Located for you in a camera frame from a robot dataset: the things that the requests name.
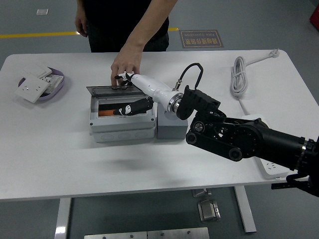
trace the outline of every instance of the white table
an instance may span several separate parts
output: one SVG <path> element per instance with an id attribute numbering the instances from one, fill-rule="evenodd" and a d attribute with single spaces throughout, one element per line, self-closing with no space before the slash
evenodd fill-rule
<path id="1" fill-rule="evenodd" d="M 173 87 L 189 64 L 204 68 L 198 89 L 221 102 L 228 117 L 244 115 L 229 92 L 230 70 L 269 50 L 144 53 L 141 73 Z M 89 135 L 91 95 L 86 86 L 110 84 L 115 54 L 24 54 L 9 56 L 0 71 L 0 200 L 96 196 L 272 183 L 254 159 L 232 162 L 179 140 L 96 143 Z M 61 91 L 32 104 L 14 94 L 20 68 L 38 60 L 65 75 Z M 192 88 L 199 69 L 183 79 Z M 317 139 L 319 107 L 281 51 L 247 67 L 243 102 L 263 114 L 271 128 Z"/>

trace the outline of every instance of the white power strip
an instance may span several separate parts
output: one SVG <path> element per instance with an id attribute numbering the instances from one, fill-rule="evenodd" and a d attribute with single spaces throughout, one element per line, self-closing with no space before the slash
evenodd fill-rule
<path id="1" fill-rule="evenodd" d="M 243 120 L 255 120 L 258 118 L 261 118 L 261 120 L 269 127 L 269 124 L 266 122 L 265 118 L 262 115 L 256 114 L 242 117 Z M 289 168 L 283 167 L 279 164 L 258 157 L 254 158 L 257 162 L 257 165 L 261 173 L 267 179 L 280 179 L 282 177 L 286 177 L 290 171 Z"/>

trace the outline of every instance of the human hand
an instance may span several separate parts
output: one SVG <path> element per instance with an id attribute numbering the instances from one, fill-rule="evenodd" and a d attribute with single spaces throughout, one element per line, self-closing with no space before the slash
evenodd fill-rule
<path id="1" fill-rule="evenodd" d="M 125 43 L 125 45 L 120 50 L 119 54 L 115 58 L 113 64 L 111 65 L 111 83 L 112 86 L 117 85 L 117 81 L 119 84 L 123 80 L 116 80 L 115 76 L 126 73 L 132 73 L 134 71 L 135 74 L 140 73 L 140 65 L 142 60 L 142 52 L 143 47 L 132 45 L 130 43 Z"/>
<path id="2" fill-rule="evenodd" d="M 87 20 L 85 15 L 85 10 L 83 7 L 78 7 L 75 16 L 75 26 L 76 30 L 84 37 L 88 36 L 87 32 Z"/>

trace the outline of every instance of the orange object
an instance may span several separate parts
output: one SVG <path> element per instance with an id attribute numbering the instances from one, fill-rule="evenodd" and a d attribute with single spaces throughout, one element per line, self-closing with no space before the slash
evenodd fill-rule
<path id="1" fill-rule="evenodd" d="M 114 110 L 99 111 L 99 116 L 114 116 Z"/>

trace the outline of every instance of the gray box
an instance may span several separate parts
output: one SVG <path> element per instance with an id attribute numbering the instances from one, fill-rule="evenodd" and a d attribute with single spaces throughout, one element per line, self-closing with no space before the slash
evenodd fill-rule
<path id="1" fill-rule="evenodd" d="M 188 121 L 167 112 L 158 103 L 158 139 L 185 139 Z"/>
<path id="2" fill-rule="evenodd" d="M 99 116 L 101 110 L 116 110 L 146 98 L 135 86 L 87 87 L 91 93 L 90 134 L 96 142 L 118 141 L 128 139 L 153 138 L 156 130 L 154 109 L 135 116 Z"/>

